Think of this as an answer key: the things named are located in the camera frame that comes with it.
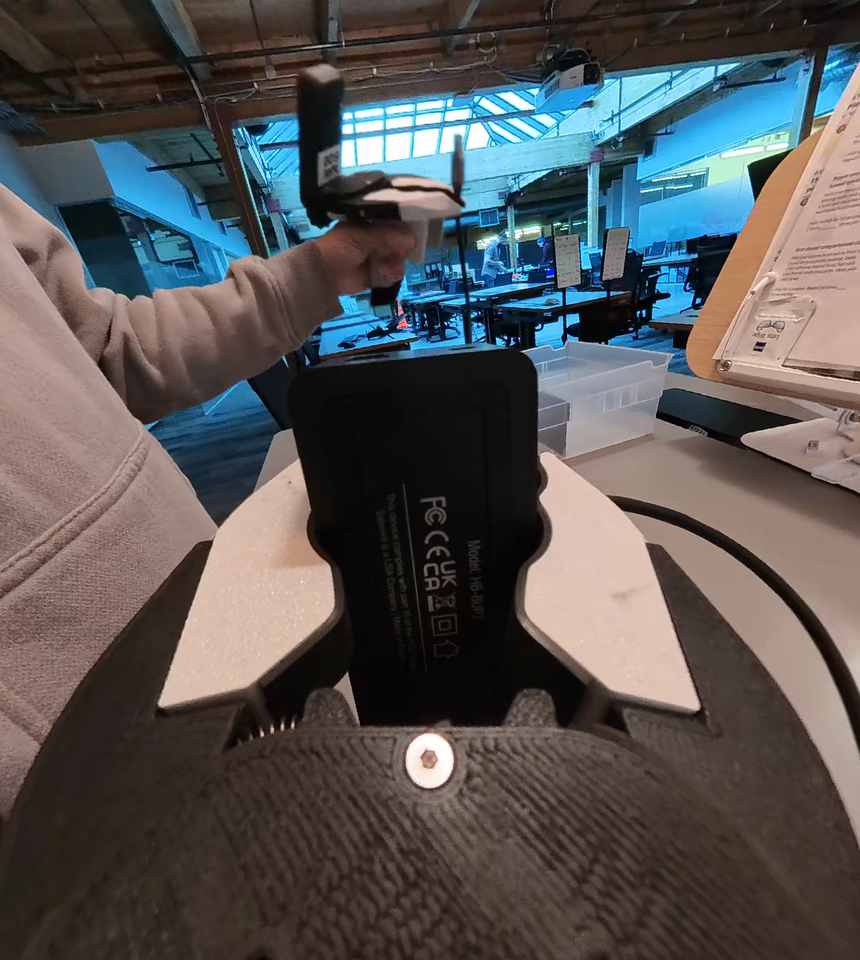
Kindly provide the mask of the small clear plastic bag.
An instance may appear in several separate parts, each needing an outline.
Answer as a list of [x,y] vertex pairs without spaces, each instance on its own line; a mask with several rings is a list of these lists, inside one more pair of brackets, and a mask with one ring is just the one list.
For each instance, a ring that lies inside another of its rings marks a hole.
[[816,309],[817,303],[804,295],[755,301],[748,309],[738,354],[784,362]]

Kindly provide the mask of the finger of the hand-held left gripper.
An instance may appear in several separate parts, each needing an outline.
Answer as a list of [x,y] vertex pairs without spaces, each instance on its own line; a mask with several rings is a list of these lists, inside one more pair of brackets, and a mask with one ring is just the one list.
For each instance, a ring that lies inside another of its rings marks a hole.
[[339,204],[339,220],[353,223],[428,223],[447,219],[446,197],[363,197]]
[[357,173],[347,175],[345,196],[359,205],[429,204],[463,209],[463,198],[442,181],[409,174]]

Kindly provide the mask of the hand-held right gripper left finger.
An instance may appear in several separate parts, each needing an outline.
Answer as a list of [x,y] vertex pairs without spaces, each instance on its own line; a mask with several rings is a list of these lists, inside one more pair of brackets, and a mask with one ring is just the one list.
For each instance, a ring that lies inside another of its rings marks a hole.
[[345,613],[340,572],[312,544],[301,464],[255,490],[215,535],[159,695],[163,712],[257,693]]

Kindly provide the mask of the dark work table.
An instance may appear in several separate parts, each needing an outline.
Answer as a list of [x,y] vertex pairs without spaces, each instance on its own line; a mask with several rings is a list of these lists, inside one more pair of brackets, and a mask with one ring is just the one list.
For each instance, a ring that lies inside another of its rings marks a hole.
[[556,322],[562,324],[562,343],[576,340],[607,344],[638,327],[636,303],[627,292],[541,289],[532,290],[528,297],[509,298],[492,288],[473,294],[469,302],[463,297],[449,297],[440,307],[456,316],[462,316],[468,307],[471,317],[481,318],[486,342],[495,345],[507,341],[523,351],[535,348],[538,329]]

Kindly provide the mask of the wooden document board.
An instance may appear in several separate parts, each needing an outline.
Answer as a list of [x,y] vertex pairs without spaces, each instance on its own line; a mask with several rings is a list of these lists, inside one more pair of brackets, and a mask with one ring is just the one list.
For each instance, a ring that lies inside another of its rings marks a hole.
[[809,136],[791,150],[767,178],[689,337],[687,360],[693,373],[705,382],[763,392],[789,401],[848,406],[860,411],[860,397],[847,394],[840,382],[835,384],[836,392],[831,392],[829,386],[811,390],[797,383],[758,383],[738,378],[731,372],[720,372],[719,362],[714,358],[715,351],[724,342],[727,330],[755,282],[784,213],[820,144],[820,138],[820,131]]

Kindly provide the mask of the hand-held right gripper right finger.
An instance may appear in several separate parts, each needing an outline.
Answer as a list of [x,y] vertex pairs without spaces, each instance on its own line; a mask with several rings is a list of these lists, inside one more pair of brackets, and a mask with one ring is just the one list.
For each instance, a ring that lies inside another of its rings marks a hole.
[[643,535],[555,454],[538,461],[543,538],[518,576],[521,626],[556,664],[617,702],[698,714],[698,690]]

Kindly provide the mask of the person's left forearm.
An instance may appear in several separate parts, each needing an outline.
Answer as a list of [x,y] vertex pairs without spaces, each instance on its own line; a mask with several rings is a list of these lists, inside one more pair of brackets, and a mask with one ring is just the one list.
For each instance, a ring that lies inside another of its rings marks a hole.
[[340,313],[347,261],[336,230],[268,259],[235,261],[203,287],[129,298],[67,285],[58,307],[143,423],[213,399],[298,349]]

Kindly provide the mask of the white ceiling projector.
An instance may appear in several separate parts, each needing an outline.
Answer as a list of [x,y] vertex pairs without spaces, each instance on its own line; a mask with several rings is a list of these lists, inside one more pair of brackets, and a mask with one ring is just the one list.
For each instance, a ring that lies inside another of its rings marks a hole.
[[579,109],[593,101],[604,87],[604,68],[596,61],[588,61],[548,75],[534,98],[538,114],[562,114]]

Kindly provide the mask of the white stand base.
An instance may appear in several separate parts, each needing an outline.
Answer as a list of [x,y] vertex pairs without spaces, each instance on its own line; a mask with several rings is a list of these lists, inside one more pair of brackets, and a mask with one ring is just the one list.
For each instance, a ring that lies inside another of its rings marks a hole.
[[742,443],[860,496],[860,412],[832,407],[819,411],[822,416],[817,418],[745,434]]

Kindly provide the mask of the clear plastic bin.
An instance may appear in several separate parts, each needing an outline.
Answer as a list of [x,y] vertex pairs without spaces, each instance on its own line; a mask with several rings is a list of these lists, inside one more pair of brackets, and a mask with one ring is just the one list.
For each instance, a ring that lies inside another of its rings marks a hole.
[[537,373],[537,442],[572,459],[650,436],[672,355],[569,341],[525,351]]

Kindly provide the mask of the white instruction sheet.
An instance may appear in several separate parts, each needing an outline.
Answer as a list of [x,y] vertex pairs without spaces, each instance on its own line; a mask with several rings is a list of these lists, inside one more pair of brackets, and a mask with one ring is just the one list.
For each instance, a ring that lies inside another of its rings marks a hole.
[[[738,354],[749,307],[793,296],[809,296],[817,309],[788,358]],[[860,62],[714,358],[737,378],[793,370],[860,378]]]

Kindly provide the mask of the person's beige clothed body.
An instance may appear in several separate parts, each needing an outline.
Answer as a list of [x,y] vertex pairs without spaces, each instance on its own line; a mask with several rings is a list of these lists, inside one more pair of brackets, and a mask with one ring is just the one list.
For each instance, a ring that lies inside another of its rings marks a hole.
[[0,184],[0,845],[56,718],[215,527],[144,421],[194,400],[213,295],[91,290]]

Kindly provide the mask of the white sign board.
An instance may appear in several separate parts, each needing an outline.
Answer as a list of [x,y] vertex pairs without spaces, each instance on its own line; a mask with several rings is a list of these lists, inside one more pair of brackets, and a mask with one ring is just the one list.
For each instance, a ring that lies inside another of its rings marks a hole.
[[565,291],[581,282],[580,237],[578,234],[556,234],[553,238],[556,289]]
[[607,228],[601,264],[601,282],[611,284],[620,280],[626,272],[629,253],[630,229],[627,225]]

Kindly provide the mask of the black usb hub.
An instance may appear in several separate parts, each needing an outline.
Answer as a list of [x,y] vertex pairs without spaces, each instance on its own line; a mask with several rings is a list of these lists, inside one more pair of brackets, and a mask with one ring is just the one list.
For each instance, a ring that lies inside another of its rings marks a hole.
[[292,386],[364,725],[503,722],[514,596],[541,531],[537,378],[526,354],[465,346],[322,364]]

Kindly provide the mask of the person's left hand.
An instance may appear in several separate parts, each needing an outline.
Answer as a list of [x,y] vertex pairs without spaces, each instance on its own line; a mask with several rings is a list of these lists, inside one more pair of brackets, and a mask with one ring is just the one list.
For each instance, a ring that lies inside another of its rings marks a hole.
[[340,295],[384,289],[400,283],[415,249],[412,230],[400,222],[338,223],[314,245]]

